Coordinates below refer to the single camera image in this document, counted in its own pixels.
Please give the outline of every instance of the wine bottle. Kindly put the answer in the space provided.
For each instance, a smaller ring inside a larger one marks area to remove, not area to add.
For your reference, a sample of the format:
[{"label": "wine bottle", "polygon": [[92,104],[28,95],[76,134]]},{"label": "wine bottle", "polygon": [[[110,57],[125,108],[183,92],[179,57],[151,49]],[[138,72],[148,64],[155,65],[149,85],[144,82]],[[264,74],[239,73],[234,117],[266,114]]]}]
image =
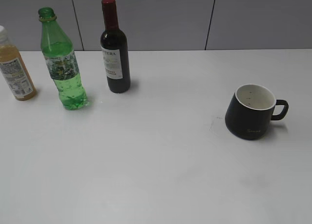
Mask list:
[{"label": "wine bottle", "polygon": [[125,34],[119,29],[116,1],[102,0],[105,31],[101,36],[107,82],[114,93],[130,88],[128,45]]}]

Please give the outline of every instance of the mug rim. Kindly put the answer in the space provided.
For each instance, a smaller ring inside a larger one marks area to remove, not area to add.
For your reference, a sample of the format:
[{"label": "mug rim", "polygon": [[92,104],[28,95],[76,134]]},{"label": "mug rim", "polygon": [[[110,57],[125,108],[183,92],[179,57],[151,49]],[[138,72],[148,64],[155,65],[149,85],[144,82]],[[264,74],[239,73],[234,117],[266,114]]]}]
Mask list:
[{"label": "mug rim", "polygon": [[[258,86],[258,87],[261,87],[261,88],[266,89],[266,90],[272,95],[272,97],[274,98],[274,103],[273,103],[270,107],[268,107],[268,108],[263,108],[263,109],[251,108],[251,107],[249,107],[249,106],[243,104],[243,103],[239,100],[239,98],[237,97],[237,91],[238,91],[240,88],[242,88],[242,87],[244,87],[244,86],[248,86],[248,85]],[[254,83],[247,83],[247,84],[243,84],[243,85],[239,86],[239,87],[236,89],[236,91],[235,91],[235,98],[237,99],[237,101],[238,101],[242,106],[244,106],[244,107],[246,107],[246,108],[249,108],[249,109],[252,109],[252,110],[257,110],[257,111],[266,111],[266,110],[269,110],[269,109],[275,107],[275,105],[276,105],[276,97],[275,97],[275,95],[273,94],[273,92],[270,91],[268,88],[266,88],[266,87],[264,87],[264,86],[261,86],[261,85],[258,85],[258,84],[254,84]]]}]

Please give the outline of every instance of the red bottle cap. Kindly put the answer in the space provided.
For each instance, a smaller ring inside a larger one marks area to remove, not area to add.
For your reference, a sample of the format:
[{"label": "red bottle cap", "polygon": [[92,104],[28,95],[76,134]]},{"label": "red bottle cap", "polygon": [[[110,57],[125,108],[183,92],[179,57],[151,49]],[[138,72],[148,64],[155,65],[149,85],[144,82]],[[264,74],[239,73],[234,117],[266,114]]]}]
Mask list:
[{"label": "red bottle cap", "polygon": [[102,0],[102,10],[107,30],[119,29],[115,0]]}]

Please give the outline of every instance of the wine label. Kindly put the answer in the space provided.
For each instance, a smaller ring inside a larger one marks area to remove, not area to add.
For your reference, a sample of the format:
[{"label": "wine label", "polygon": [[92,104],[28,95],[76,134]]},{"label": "wine label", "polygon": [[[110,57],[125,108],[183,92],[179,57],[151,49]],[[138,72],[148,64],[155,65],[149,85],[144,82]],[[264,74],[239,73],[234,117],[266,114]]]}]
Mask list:
[{"label": "wine label", "polygon": [[108,50],[102,47],[104,66],[106,70],[106,76],[111,79],[122,79],[122,69],[120,61],[120,51]]},{"label": "wine label", "polygon": [[46,57],[50,76],[55,80],[68,80],[79,74],[79,68],[74,50],[63,57]]},{"label": "wine label", "polygon": [[0,70],[14,96],[24,98],[33,92],[33,88],[19,58],[0,62]]}]

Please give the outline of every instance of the mug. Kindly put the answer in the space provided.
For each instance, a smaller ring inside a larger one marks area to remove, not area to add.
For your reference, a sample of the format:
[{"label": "mug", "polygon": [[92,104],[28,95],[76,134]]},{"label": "mug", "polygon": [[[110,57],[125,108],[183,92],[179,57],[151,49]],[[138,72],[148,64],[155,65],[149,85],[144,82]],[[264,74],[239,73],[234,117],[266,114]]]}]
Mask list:
[{"label": "mug", "polygon": [[[284,108],[280,114],[273,115],[276,105],[283,105]],[[255,140],[265,134],[270,121],[283,119],[288,108],[288,103],[276,100],[269,89],[256,84],[245,84],[235,91],[225,115],[225,124],[234,135]]]}]

